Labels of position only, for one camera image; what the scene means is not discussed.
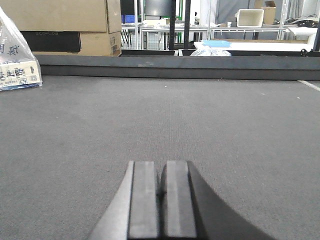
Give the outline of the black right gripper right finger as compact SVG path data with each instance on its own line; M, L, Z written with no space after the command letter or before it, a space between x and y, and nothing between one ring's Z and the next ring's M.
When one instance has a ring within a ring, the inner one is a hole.
M162 240L271 240L209 186L191 161L167 161L161 174Z

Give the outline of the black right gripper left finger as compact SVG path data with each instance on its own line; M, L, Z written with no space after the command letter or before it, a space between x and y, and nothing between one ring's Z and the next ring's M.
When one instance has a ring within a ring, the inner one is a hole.
M158 240L157 174L153 161L130 161L90 240Z

